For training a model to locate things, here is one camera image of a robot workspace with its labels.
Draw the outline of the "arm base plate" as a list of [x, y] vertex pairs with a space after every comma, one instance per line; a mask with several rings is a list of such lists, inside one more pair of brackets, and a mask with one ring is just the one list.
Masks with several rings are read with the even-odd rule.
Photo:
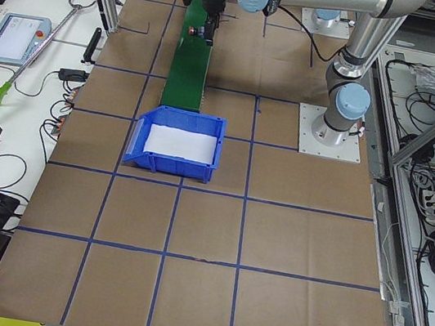
[[357, 125], [347, 132], [331, 130], [324, 120], [326, 107], [300, 103], [298, 152], [317, 158], [357, 164], [360, 159], [360, 137]]
[[349, 38], [349, 30], [355, 24], [355, 21], [348, 18], [348, 13], [346, 11], [342, 11], [343, 13], [341, 14], [341, 19], [337, 27], [332, 29], [322, 29], [314, 25], [312, 22], [311, 16], [313, 10], [315, 9], [308, 7], [303, 7], [302, 10], [302, 24], [305, 25], [309, 32], [342, 40]]

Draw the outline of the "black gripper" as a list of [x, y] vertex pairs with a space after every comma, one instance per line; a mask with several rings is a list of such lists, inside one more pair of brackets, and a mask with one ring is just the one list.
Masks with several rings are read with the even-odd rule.
[[204, 24], [204, 40], [207, 44], [213, 44], [213, 35], [218, 28], [220, 14], [226, 8], [226, 0], [203, 0], [204, 10], [207, 12], [207, 19]]

